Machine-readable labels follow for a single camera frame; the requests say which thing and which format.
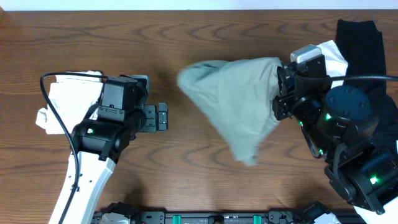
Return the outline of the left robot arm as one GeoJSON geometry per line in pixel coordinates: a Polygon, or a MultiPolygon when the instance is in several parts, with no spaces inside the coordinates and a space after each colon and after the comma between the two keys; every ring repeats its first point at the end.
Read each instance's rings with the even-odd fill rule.
{"type": "Polygon", "coordinates": [[[166,103],[146,103],[147,75],[106,77],[97,103],[65,134],[72,153],[51,223],[91,223],[100,195],[121,152],[137,133],[168,129],[166,103]]]}

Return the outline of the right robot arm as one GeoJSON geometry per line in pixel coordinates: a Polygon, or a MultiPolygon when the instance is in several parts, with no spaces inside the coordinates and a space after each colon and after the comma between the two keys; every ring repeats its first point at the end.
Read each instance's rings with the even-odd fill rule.
{"type": "Polygon", "coordinates": [[[397,222],[397,148],[377,146],[379,116],[351,80],[396,81],[396,77],[330,77],[323,54],[277,68],[279,93],[272,102],[277,120],[295,117],[312,156],[337,194],[365,223],[397,222]]]}

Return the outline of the grey-green shorts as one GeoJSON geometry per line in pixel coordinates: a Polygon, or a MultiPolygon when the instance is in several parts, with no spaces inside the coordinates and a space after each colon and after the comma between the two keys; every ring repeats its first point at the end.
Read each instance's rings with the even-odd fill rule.
{"type": "Polygon", "coordinates": [[[277,57],[206,60],[177,76],[177,85],[228,143],[235,160],[257,164],[260,143],[278,126],[272,101],[279,94],[277,57]]]}

